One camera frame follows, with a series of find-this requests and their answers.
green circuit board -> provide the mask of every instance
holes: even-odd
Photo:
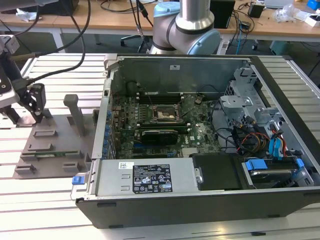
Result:
[[[187,95],[178,104],[139,104],[136,98],[119,96],[114,100],[116,158],[182,158],[189,153],[220,152],[219,142],[214,138],[208,113],[210,102],[196,104],[196,95]],[[187,126],[177,126],[187,132],[179,133],[174,145],[145,145],[137,138],[139,124],[175,121]],[[159,130],[170,127],[159,127]]]

office chair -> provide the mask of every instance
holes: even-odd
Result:
[[[141,36],[140,35],[131,35],[131,36],[125,36],[125,37],[122,37],[121,40],[120,40],[120,45],[121,47],[124,47],[126,46],[125,44],[125,41],[126,40],[130,40],[130,39],[140,39]],[[150,38],[148,36],[144,36],[144,39],[147,43],[150,42]],[[139,46],[138,48],[138,54],[141,52],[141,50],[143,49],[143,47],[145,46],[145,41],[142,40],[141,42],[141,45]]]

sticker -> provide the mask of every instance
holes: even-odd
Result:
[[[133,161],[119,162],[119,169],[132,169],[134,165]]]
[[[170,70],[180,70],[180,65],[170,65]]]
[[[162,164],[133,166],[132,189],[135,194],[156,194],[172,192],[173,188],[170,165]]]

motherboard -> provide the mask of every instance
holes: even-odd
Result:
[[[188,158],[220,151],[208,121],[211,101],[203,95],[113,96],[117,159]]]

black speaker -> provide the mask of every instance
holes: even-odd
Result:
[[[211,0],[210,11],[214,14],[215,29],[228,28],[235,3],[235,0]]]

